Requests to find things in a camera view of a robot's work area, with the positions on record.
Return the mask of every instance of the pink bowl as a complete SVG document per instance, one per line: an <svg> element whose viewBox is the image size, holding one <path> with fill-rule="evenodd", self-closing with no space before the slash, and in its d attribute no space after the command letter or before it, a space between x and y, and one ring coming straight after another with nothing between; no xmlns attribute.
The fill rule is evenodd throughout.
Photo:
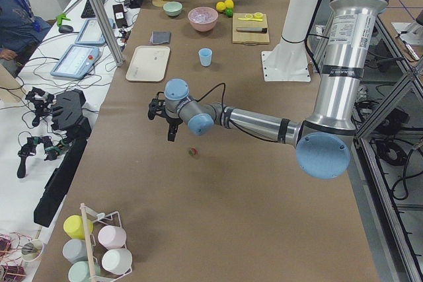
<svg viewBox="0 0 423 282"><path fill-rule="evenodd" d="M188 13L188 19L194 29L200 32L210 31L217 23L219 14L209 7L197 7Z"/></svg>

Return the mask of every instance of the white cup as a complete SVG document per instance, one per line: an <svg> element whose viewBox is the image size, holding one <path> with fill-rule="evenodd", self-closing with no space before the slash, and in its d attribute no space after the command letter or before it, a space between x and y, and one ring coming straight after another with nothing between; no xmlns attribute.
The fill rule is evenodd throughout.
<svg viewBox="0 0 423 282"><path fill-rule="evenodd" d="M87 247L85 241L81 239L71 239L66 242L61 253L71 264L88 260Z"/></svg>
<svg viewBox="0 0 423 282"><path fill-rule="evenodd" d="M45 248L46 244L44 244L40 239L31 240L22 247L22 260L24 260L25 262L33 262L35 260L40 259ZM24 251L25 249L31 251L29 253L26 253Z"/></svg>
<svg viewBox="0 0 423 282"><path fill-rule="evenodd" d="M98 242L109 250L121 248L126 242L126 232L122 227L104 226L98 232Z"/></svg>
<svg viewBox="0 0 423 282"><path fill-rule="evenodd" d="M107 251L101 259L103 269L113 274L126 273L132 265L132 254L128 249L112 249Z"/></svg>
<svg viewBox="0 0 423 282"><path fill-rule="evenodd" d="M202 48L200 51L198 51L201 65L204 67L209 66L212 63L212 55L213 51L211 51L209 48Z"/></svg>

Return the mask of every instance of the lanyard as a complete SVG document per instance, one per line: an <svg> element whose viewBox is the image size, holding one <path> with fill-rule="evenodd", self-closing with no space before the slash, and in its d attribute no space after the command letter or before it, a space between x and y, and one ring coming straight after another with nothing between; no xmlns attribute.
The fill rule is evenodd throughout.
<svg viewBox="0 0 423 282"><path fill-rule="evenodd" d="M18 5L20 5L28 14L29 19L32 21L32 27L35 29L35 31L39 32L41 31L41 26L38 21L35 20L34 14L32 13L31 7L28 5L28 2L26 0L14 0Z"/></svg>

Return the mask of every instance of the wooden cutting board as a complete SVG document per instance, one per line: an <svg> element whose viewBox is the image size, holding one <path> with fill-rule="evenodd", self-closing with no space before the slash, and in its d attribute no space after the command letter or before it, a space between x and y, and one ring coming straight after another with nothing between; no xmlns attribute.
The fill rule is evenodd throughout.
<svg viewBox="0 0 423 282"><path fill-rule="evenodd" d="M242 21L245 13L234 13L232 18L232 43L238 44L269 44L269 29L267 33L237 32L238 27L242 28L268 28L267 16L263 14L263 21Z"/></svg>

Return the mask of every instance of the light blue cup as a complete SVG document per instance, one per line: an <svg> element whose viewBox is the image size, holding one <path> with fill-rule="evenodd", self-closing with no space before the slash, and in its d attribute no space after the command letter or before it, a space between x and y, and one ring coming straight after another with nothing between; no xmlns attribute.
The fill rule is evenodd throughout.
<svg viewBox="0 0 423 282"><path fill-rule="evenodd" d="M211 51L209 48L202 48L200 51L198 51L201 65L204 67L209 66L212 63L212 55L213 51Z"/></svg>
<svg viewBox="0 0 423 282"><path fill-rule="evenodd" d="M94 264L95 274L100 274L100 266ZM67 274L69 282L90 282L90 268L88 266L88 261L79 261L76 264L71 266L69 273Z"/></svg>

